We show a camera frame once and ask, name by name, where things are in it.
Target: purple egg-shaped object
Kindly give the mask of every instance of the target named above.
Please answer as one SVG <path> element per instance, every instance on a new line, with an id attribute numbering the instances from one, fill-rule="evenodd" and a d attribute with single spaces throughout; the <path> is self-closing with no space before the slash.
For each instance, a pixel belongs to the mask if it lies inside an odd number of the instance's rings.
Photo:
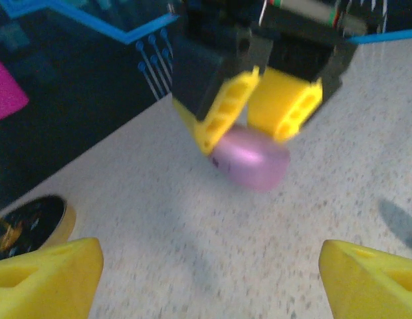
<path id="1" fill-rule="evenodd" d="M 290 153 L 266 134 L 236 124 L 219 140 L 209 159 L 235 183 L 269 191 L 284 177 Z"/>

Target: white speckled table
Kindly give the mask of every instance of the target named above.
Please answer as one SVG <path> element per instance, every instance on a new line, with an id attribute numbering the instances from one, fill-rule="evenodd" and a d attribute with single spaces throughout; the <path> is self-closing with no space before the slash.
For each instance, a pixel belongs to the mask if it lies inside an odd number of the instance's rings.
<path id="1" fill-rule="evenodd" d="M 330 319 L 325 239 L 412 258 L 412 40 L 360 47 L 290 150 L 278 189 L 241 189 L 166 98 L 8 209 L 59 193 L 100 239 L 91 318 Z"/>

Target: speckled countertop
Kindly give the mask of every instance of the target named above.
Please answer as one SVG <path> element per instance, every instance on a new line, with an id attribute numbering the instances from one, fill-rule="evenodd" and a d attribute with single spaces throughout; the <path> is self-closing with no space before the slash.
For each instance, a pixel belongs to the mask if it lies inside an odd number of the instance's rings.
<path id="1" fill-rule="evenodd" d="M 325 239 L 412 258 L 412 40 L 360 47 L 289 146 L 284 182 L 251 193 L 214 170 L 166 98 L 11 207 L 59 193 L 76 209 L 71 238 L 100 239 L 90 318 L 330 319 Z"/>

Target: pink object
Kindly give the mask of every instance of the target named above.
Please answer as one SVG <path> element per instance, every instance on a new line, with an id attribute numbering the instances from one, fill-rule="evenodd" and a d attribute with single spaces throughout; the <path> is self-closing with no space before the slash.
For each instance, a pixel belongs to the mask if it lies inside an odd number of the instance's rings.
<path id="1" fill-rule="evenodd" d="M 0 62 L 0 120 L 24 108 L 29 99 Z"/>
<path id="2" fill-rule="evenodd" d="M 284 177 L 290 153 L 266 134 L 237 124 L 221 138 L 209 159 L 232 181 L 269 191 Z"/>

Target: hole in yellow part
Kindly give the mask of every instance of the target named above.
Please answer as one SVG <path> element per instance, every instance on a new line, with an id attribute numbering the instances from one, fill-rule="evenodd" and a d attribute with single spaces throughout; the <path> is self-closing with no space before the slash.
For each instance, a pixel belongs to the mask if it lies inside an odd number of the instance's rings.
<path id="1" fill-rule="evenodd" d="M 363 258 L 374 258 L 374 257 L 376 257 L 375 254 L 370 253 L 368 251 L 363 251 L 361 249 L 355 249 L 354 251 L 355 251 L 355 254 L 357 254 L 358 256 L 363 257 Z"/>
<path id="2" fill-rule="evenodd" d="M 290 117 L 291 117 L 292 119 L 299 118 L 299 116 L 300 116 L 300 112 L 298 112 L 298 111 L 294 111 L 294 112 L 291 113 L 291 115 L 290 115 Z"/>
<path id="3" fill-rule="evenodd" d="M 278 135 L 286 138 L 290 133 L 291 126 L 290 124 L 283 124 L 278 130 Z"/>
<path id="4" fill-rule="evenodd" d="M 229 115 L 235 111 L 233 103 L 223 102 L 219 107 L 219 112 L 225 115 Z"/>
<path id="5" fill-rule="evenodd" d="M 227 91 L 227 96 L 229 98 L 241 98 L 247 89 L 247 84 L 239 83 L 230 87 Z"/>
<path id="6" fill-rule="evenodd" d="M 207 127 L 206 127 L 206 133 L 210 134 L 218 130 L 223 124 L 225 124 L 225 121 L 222 120 L 213 120 Z"/>
<path id="7" fill-rule="evenodd" d="M 13 288 L 36 272 L 38 268 L 8 267 L 0 269 L 0 288 Z"/>
<path id="8" fill-rule="evenodd" d="M 313 95 L 308 95 L 305 99 L 300 103 L 299 107 L 303 110 L 312 109 L 316 106 L 317 99 Z"/>
<path id="9" fill-rule="evenodd" d="M 405 290 L 412 292 L 412 270 L 388 270 L 385 274 Z"/>

